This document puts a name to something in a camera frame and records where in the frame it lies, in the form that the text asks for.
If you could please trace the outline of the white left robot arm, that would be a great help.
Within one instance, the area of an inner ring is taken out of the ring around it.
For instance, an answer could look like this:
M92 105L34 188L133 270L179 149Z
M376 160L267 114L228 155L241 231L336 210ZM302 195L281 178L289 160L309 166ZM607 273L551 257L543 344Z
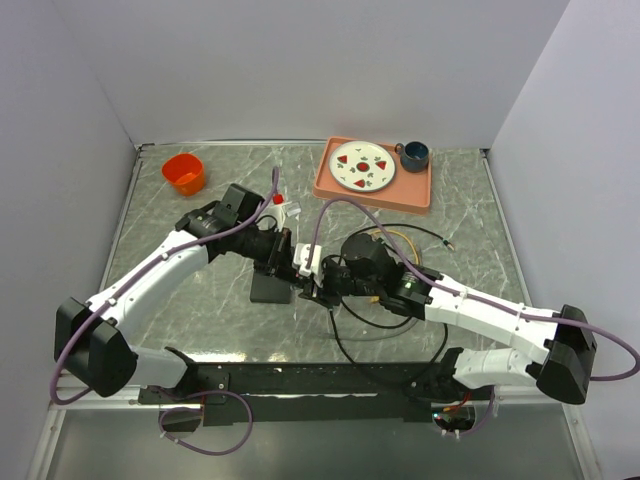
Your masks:
M222 200L184 214L159 247L109 288L85 302L65 300L56 312L55 372L68 371L102 397L139 385L190 400L198 389L196 362L170 347L135 347L130 337L157 303L226 253L294 275L278 197L233 184Z

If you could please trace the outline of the black network switch box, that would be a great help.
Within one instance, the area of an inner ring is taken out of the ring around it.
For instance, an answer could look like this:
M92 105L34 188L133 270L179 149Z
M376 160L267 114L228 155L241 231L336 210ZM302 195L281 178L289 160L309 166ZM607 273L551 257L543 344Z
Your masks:
M249 294L252 303L286 305L291 298L289 283L257 270L253 272Z

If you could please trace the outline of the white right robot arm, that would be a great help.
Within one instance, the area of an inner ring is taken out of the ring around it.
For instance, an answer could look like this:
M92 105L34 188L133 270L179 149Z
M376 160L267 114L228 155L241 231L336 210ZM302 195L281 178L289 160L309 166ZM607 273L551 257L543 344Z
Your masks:
M529 308L465 287L438 271L396 261L367 234L349 238L337 260L299 243L293 265L311 283L305 296L324 306L346 296L376 296L401 317L456 326L498 342L497 350L457 349L444 356L437 386L448 398L487 386L523 386L566 404L586 400L597 343L575 307Z

